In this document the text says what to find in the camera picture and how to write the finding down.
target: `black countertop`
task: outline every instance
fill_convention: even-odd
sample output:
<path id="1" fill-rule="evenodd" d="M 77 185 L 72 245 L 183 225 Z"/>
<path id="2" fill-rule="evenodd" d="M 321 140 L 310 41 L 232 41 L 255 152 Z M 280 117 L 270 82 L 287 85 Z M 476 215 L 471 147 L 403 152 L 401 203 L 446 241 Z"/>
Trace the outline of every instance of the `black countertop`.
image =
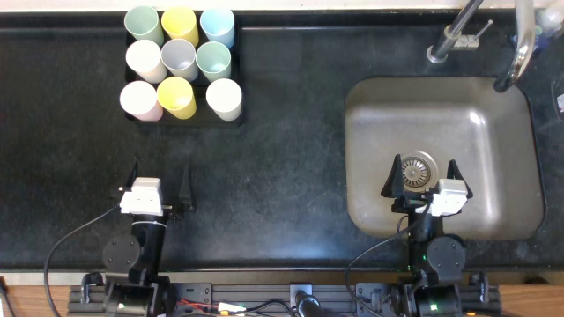
<path id="1" fill-rule="evenodd" d="M 493 77 L 512 58 L 513 13 L 481 13 L 467 33 L 495 24 L 480 48 L 431 64 L 425 51 L 454 17 L 241 13 L 244 123 L 195 129 L 139 128 L 123 117 L 122 14 L 3 16 L 0 269 L 39 269 L 58 239 L 115 203 L 108 193 L 134 159 L 170 192 L 190 162 L 197 211 L 169 222 L 162 269 L 343 268 L 379 241 L 346 211 L 348 91 L 369 77 Z M 554 105 L 563 54 L 560 38 L 518 83 L 531 102 L 545 222 L 527 240 L 468 240 L 469 269 L 564 264 L 564 122 Z M 101 268 L 103 245 L 130 221 L 102 219 L 62 244 L 53 267 Z M 404 269 L 406 249 L 395 241 L 361 265 Z"/>

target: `yellow cup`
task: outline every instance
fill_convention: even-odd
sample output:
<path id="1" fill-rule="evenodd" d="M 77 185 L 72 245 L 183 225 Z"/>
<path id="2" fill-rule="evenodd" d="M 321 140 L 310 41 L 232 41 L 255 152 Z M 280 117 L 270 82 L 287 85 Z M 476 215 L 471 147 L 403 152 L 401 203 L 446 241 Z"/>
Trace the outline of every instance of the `yellow cup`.
<path id="1" fill-rule="evenodd" d="M 170 8 L 162 15 L 162 28 L 171 39 L 184 39 L 194 47 L 200 41 L 197 35 L 196 14 L 187 7 Z"/>
<path id="2" fill-rule="evenodd" d="M 157 99 L 162 107 L 178 119 L 189 119 L 196 113 L 196 101 L 190 83 L 180 77 L 170 77 L 157 87 Z"/>

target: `sink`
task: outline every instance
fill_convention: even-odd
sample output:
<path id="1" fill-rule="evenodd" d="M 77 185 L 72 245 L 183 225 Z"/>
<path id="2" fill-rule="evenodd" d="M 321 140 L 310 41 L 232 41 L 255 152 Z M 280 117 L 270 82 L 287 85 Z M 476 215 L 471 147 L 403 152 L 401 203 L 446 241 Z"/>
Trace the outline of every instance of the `sink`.
<path id="1" fill-rule="evenodd" d="M 523 93 L 497 93 L 493 78 L 372 78 L 346 100 L 348 212 L 376 237 L 402 217 L 380 196 L 396 154 L 404 187 L 423 191 L 446 178 L 455 159 L 474 197 L 444 218 L 466 239 L 528 238 L 545 215 L 531 113 Z"/>

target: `faucet handle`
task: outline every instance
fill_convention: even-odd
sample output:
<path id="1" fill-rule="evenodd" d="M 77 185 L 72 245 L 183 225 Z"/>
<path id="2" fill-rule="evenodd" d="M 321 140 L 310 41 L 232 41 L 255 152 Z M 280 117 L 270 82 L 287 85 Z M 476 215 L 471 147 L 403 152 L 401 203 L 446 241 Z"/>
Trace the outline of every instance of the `faucet handle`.
<path id="1" fill-rule="evenodd" d="M 469 50 L 476 49 L 479 46 L 479 37 L 490 27 L 494 22 L 492 20 L 487 21 L 486 26 L 484 26 L 476 35 L 460 35 L 458 40 L 456 40 L 455 45 L 452 47 L 453 50 Z"/>

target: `black tray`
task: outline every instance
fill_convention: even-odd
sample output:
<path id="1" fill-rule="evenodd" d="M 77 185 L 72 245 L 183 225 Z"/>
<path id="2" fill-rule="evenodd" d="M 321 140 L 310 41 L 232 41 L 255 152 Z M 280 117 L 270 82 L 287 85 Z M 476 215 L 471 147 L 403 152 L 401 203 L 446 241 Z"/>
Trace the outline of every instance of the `black tray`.
<path id="1" fill-rule="evenodd" d="M 167 41 L 170 41 L 170 37 L 168 36 L 167 32 L 165 32 L 164 30 L 163 33 L 165 35 L 165 43 L 167 43 Z M 208 42 L 205 33 L 202 31 L 200 27 L 198 27 L 198 33 L 199 33 L 200 41 L 196 46 L 196 50 L 200 46 L 202 46 L 202 44 Z M 239 54 L 238 54 L 239 51 L 238 35 L 239 35 L 239 29 L 235 28 L 235 43 L 229 49 L 229 51 L 231 52 L 230 79 L 232 79 L 238 85 L 241 85 L 241 79 L 239 76 L 240 64 L 239 64 Z M 129 45 L 131 45 L 134 41 L 135 38 L 131 34 L 127 33 L 127 37 L 126 37 L 127 46 L 129 47 Z M 194 128 L 205 128 L 205 127 L 238 128 L 239 126 L 241 126 L 243 120 L 243 113 L 244 113 L 242 106 L 241 106 L 241 114 L 239 115 L 239 117 L 237 117 L 237 119 L 230 122 L 221 120 L 221 118 L 219 118 L 219 116 L 208 105 L 208 102 L 205 98 L 205 92 L 208 86 L 210 85 L 210 81 L 205 77 L 205 75 L 202 73 L 201 70 L 198 71 L 199 71 L 198 77 L 190 83 L 192 85 L 192 90 L 194 91 L 194 98 L 196 100 L 196 113 L 189 119 L 186 120 L 178 119 L 173 115 L 171 115 L 166 109 L 164 109 L 163 115 L 160 118 L 160 120 L 156 122 L 140 121 L 133 115 L 128 114 L 127 112 L 124 111 L 123 114 L 125 118 L 140 126 L 175 126 L 175 127 L 194 127 Z M 167 70 L 167 78 L 172 76 L 173 74 L 170 72 L 170 70 Z M 132 70 L 126 64 L 125 81 L 127 83 L 131 83 L 136 80 L 144 81 L 134 70 Z M 152 84 L 152 86 L 155 87 L 155 89 L 157 89 L 159 84 Z"/>

